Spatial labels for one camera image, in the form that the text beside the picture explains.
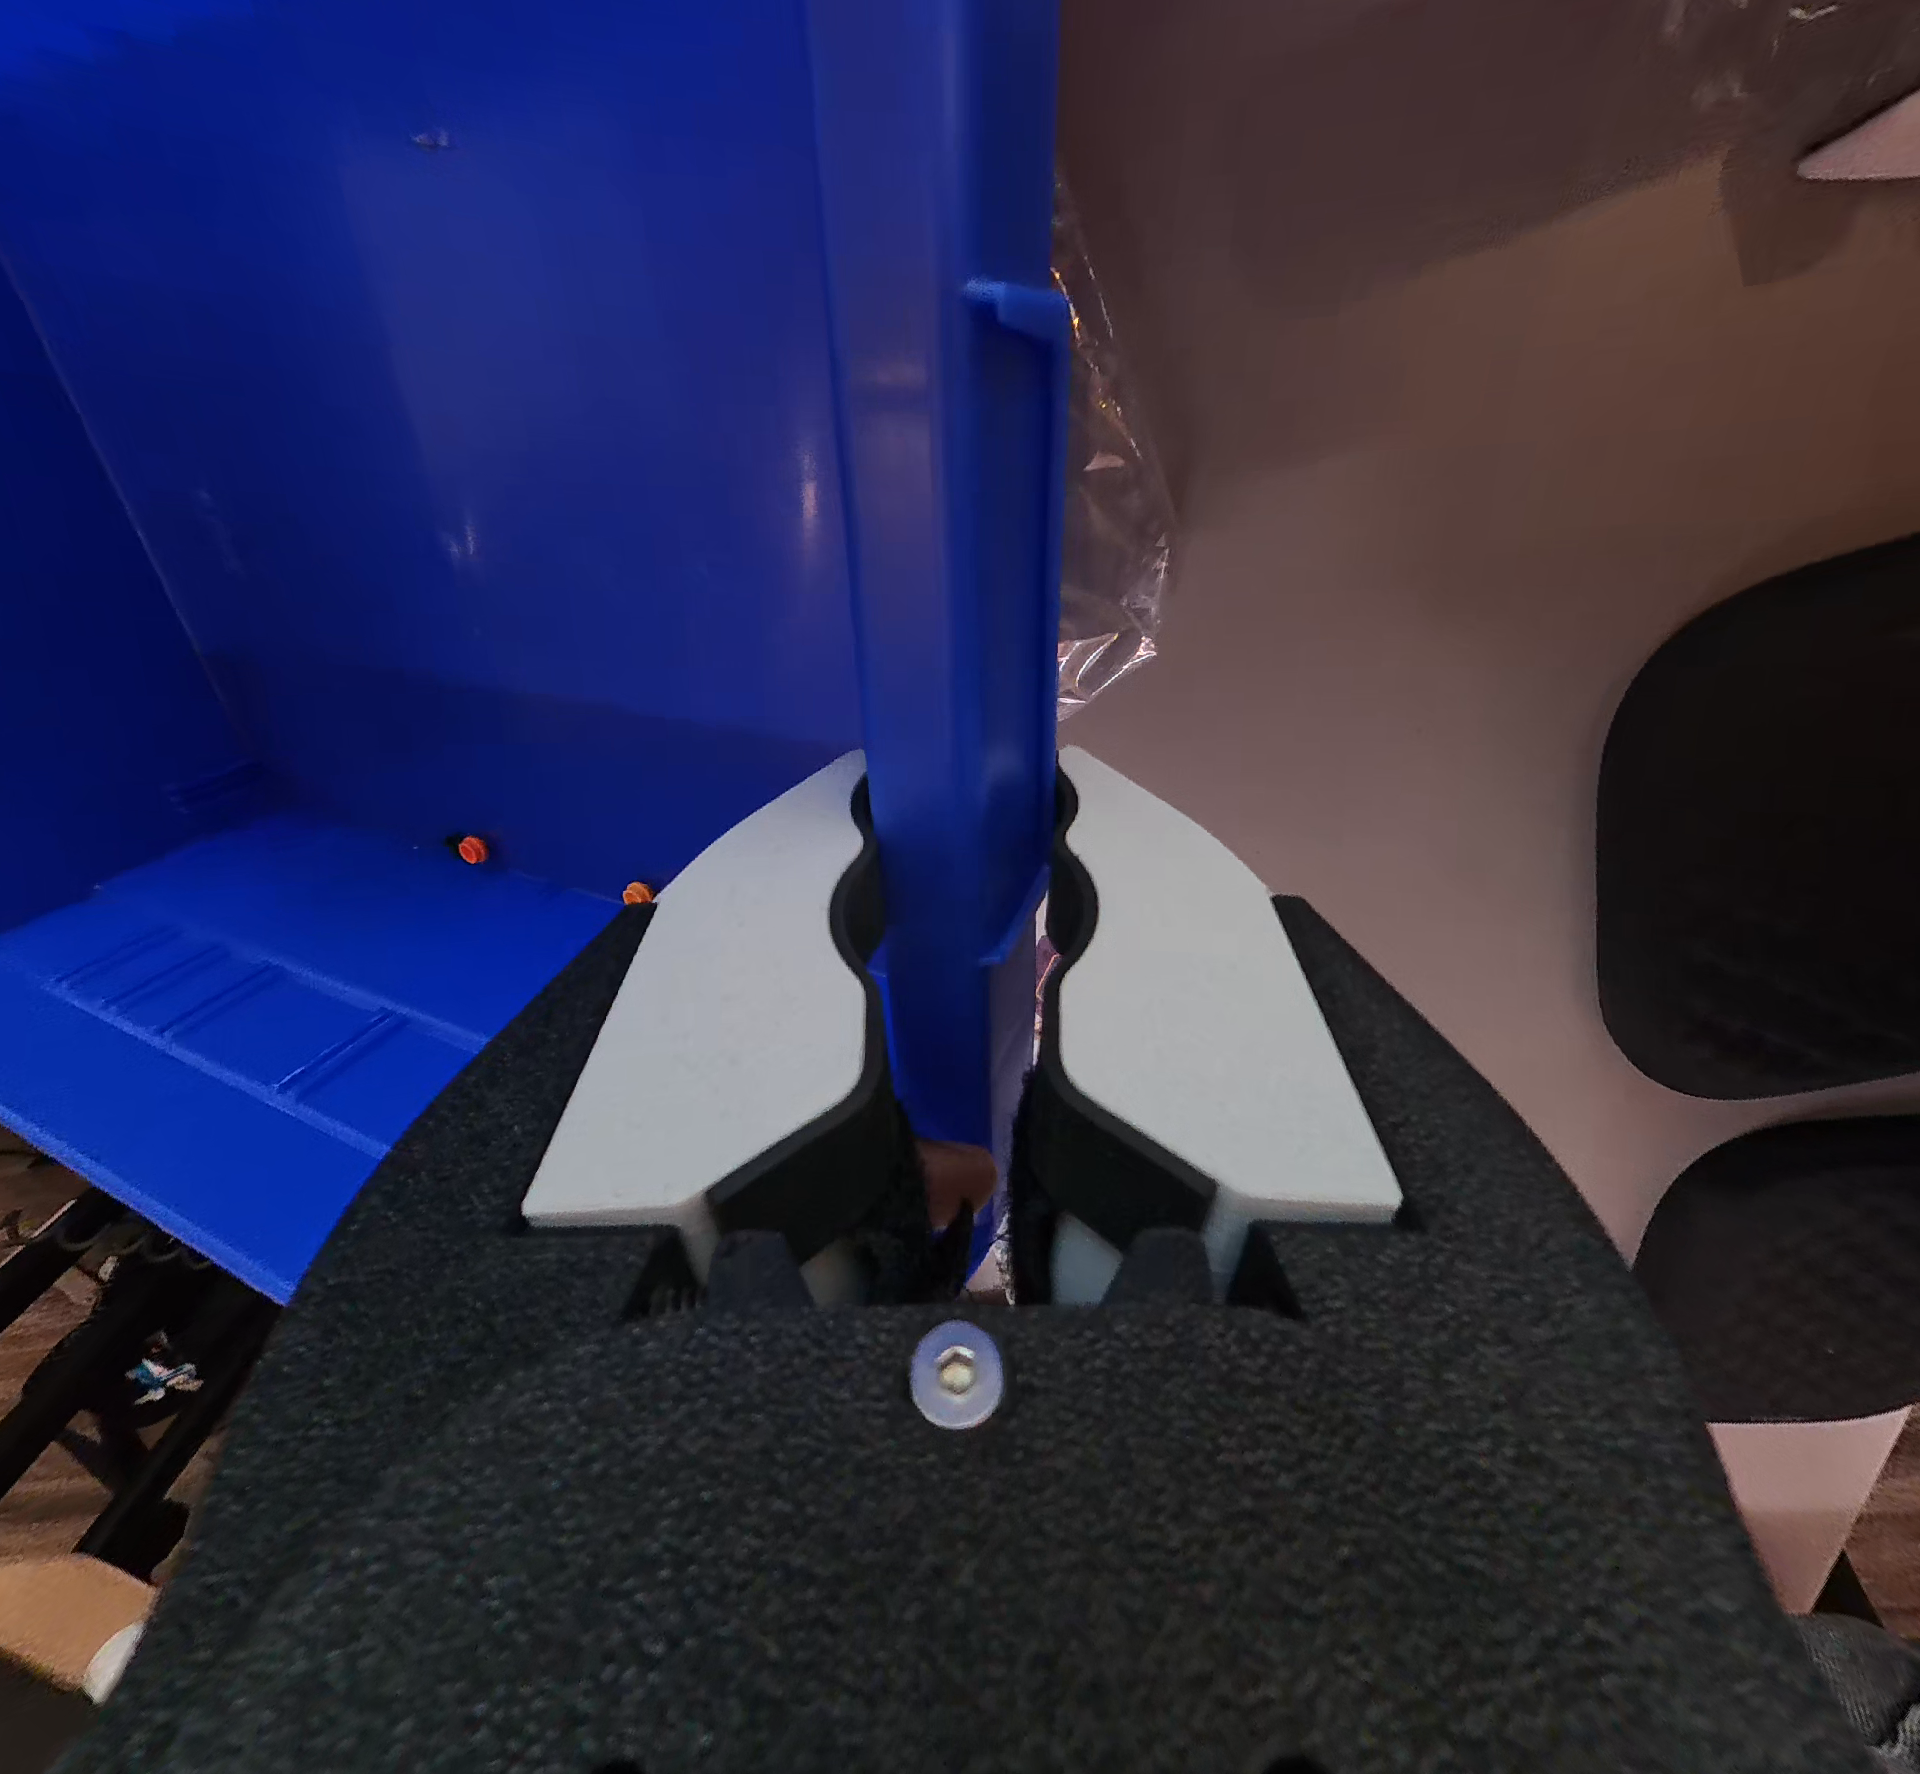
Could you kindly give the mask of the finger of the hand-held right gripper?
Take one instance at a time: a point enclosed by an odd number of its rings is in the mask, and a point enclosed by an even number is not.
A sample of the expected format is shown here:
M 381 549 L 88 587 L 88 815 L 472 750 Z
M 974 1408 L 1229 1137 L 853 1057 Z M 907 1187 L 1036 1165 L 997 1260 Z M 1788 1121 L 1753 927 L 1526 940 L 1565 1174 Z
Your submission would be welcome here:
M 1879 108 L 1853 130 L 1831 137 L 1800 158 L 1801 179 L 1917 179 L 1917 110 L 1914 87 L 1890 108 Z

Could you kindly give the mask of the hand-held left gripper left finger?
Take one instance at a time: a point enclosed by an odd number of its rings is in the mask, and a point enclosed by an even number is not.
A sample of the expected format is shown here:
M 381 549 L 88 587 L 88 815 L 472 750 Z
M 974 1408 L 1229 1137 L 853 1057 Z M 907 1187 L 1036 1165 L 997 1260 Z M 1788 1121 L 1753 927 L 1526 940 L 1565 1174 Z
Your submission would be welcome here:
M 670 1227 L 696 1284 L 728 1234 L 768 1231 L 830 1304 L 935 1294 L 880 931 L 868 757 L 846 753 L 662 890 L 527 1185 L 527 1227 Z

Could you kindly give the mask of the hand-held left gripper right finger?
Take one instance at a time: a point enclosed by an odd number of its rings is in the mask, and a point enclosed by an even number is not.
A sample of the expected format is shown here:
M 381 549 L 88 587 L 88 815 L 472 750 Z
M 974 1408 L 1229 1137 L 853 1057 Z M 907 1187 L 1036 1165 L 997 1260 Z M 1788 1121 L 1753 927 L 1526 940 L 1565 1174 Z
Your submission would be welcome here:
M 1022 1304 L 1097 1304 L 1146 1231 L 1215 1294 L 1258 1225 L 1393 1227 L 1404 1187 L 1262 875 L 1059 753 L 1038 1048 L 1010 1159 Z

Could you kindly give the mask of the clear bag of toy bricks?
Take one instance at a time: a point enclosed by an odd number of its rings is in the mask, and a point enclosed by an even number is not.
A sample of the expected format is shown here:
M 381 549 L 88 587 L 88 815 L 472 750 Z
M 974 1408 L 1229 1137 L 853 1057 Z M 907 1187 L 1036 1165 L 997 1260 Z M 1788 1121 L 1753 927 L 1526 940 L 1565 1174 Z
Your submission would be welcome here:
M 1051 275 L 1069 307 L 1059 720 L 1156 656 L 1177 505 L 1069 179 L 1056 175 Z

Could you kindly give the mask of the large blue plastic bin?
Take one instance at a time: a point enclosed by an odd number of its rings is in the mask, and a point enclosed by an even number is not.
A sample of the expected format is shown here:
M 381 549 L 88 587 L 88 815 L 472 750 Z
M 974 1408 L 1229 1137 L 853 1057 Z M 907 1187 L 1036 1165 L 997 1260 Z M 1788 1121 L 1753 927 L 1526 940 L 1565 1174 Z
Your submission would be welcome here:
M 3 0 L 9 1128 L 284 1304 L 627 882 L 863 753 L 811 99 L 1059 43 Z

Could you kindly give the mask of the black bag with teal emblem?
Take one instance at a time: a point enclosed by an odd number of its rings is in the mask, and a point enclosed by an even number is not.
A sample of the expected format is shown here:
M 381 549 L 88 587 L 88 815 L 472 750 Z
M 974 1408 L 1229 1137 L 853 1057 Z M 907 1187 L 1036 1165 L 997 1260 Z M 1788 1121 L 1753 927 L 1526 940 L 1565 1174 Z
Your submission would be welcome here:
M 115 1196 L 3 1159 L 3 1561 L 170 1571 L 282 1304 Z

